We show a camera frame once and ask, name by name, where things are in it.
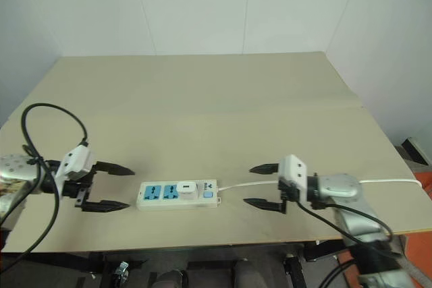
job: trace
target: beige tabletop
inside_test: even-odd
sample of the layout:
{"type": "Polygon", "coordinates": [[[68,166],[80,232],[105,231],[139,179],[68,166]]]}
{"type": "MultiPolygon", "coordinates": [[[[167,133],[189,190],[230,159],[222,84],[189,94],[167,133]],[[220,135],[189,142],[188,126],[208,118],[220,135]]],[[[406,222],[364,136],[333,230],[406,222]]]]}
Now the beige tabletop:
{"type": "MultiPolygon", "coordinates": [[[[309,173],[359,179],[414,179],[358,98],[322,53],[60,59],[0,130],[0,155],[20,152],[20,114],[35,102],[60,105],[86,124],[97,160],[136,172],[98,173],[90,200],[132,206],[82,212],[63,198],[38,252],[122,250],[328,239],[339,235],[295,204],[287,215],[243,198],[277,200],[276,185],[221,192],[214,209],[142,212],[143,181],[218,179],[220,186],[262,180],[249,168],[298,155],[309,173]]],[[[81,139],[60,112],[36,109],[28,129],[46,159],[81,139]]],[[[396,232],[432,229],[432,203],[415,183],[366,183],[364,194],[396,232]]],[[[4,252],[25,250],[51,217],[53,197],[32,195],[4,252]]],[[[333,220],[332,211],[320,212],[333,220]]]]}

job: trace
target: power strip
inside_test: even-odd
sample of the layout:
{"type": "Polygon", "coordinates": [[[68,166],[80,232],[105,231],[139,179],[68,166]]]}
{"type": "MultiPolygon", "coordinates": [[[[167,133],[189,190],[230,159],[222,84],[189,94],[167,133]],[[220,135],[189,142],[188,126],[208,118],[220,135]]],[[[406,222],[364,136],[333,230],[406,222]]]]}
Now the power strip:
{"type": "Polygon", "coordinates": [[[143,182],[136,199],[139,210],[173,210],[194,209],[201,207],[215,208],[221,203],[217,196],[217,180],[190,180],[190,181],[156,181],[143,182]],[[192,199],[181,192],[179,186],[183,183],[195,183],[197,195],[192,199]]]}

